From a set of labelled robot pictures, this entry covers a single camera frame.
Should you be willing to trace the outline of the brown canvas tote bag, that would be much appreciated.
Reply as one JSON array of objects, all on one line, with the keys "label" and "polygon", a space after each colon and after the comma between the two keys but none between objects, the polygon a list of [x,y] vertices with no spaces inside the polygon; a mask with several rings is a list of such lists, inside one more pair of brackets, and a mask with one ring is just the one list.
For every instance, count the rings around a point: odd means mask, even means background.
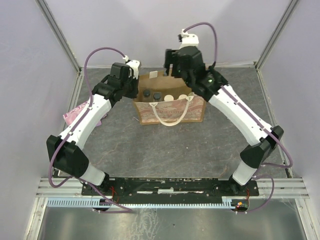
[{"label": "brown canvas tote bag", "polygon": [[[143,102],[143,91],[150,90],[151,101]],[[154,101],[153,95],[161,93],[161,100]],[[163,71],[151,71],[139,76],[138,95],[133,104],[141,125],[162,124],[173,127],[179,123],[202,122],[205,114],[206,101],[195,94],[182,78],[165,76]],[[173,101],[164,101],[166,95],[172,95]]]}]

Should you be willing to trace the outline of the short clear glass bottle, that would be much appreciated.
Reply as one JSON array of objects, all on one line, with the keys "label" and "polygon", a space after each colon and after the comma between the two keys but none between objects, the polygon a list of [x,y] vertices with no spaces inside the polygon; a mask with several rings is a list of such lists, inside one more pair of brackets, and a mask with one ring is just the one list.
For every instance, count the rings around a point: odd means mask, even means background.
[{"label": "short clear glass bottle", "polygon": [[149,89],[145,89],[142,92],[142,101],[145,103],[149,103],[151,101],[151,91]]}]

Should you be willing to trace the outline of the tall clear glass bottle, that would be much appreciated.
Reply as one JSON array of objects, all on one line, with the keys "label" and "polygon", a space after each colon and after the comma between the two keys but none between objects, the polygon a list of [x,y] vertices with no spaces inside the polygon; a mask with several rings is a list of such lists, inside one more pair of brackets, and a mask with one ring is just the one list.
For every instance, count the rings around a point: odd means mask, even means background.
[{"label": "tall clear glass bottle", "polygon": [[161,98],[162,98],[162,93],[161,92],[155,92],[153,94],[153,100],[155,102],[159,102],[161,100]]}]

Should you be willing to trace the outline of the yellow-green bottle white cap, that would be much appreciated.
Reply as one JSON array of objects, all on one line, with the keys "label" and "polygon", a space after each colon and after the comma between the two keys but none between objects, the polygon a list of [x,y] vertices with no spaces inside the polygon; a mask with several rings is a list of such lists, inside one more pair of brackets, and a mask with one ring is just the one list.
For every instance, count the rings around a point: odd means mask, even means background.
[{"label": "yellow-green bottle white cap", "polygon": [[170,101],[174,101],[174,100],[175,100],[174,97],[170,94],[168,94],[164,97],[165,102],[170,102]]}]

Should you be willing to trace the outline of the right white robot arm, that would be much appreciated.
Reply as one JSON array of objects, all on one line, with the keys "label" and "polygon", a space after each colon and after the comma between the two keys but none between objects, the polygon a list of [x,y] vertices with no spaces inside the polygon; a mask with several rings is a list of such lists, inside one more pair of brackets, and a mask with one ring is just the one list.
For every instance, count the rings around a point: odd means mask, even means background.
[{"label": "right white robot arm", "polygon": [[183,79],[196,95],[221,111],[246,139],[248,145],[240,153],[241,162],[228,184],[233,195],[241,195],[247,190],[247,183],[260,165],[279,145],[284,130],[259,118],[240,99],[214,64],[205,66],[202,53],[197,47],[166,49],[164,68],[166,75]]}]

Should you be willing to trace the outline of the cream bottle white cap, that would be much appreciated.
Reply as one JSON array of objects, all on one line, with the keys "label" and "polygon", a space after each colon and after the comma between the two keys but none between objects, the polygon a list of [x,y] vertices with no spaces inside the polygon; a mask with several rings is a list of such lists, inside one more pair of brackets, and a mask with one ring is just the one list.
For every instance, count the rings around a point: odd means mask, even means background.
[{"label": "cream bottle white cap", "polygon": [[182,100],[182,99],[185,99],[185,98],[187,98],[187,97],[188,97],[187,95],[181,94],[181,95],[178,97],[178,99],[179,99],[179,100]]}]

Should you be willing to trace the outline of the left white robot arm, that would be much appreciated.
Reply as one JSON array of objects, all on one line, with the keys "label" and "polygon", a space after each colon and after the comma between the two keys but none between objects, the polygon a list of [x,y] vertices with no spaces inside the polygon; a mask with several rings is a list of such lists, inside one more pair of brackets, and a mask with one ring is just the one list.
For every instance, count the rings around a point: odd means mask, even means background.
[{"label": "left white robot arm", "polygon": [[46,141],[50,165],[93,184],[99,195],[110,191],[109,175],[90,163],[83,148],[98,122],[117,102],[123,97],[137,97],[140,66],[138,60],[114,63],[110,73],[93,88],[92,97],[76,119],[58,136],[50,135]]}]

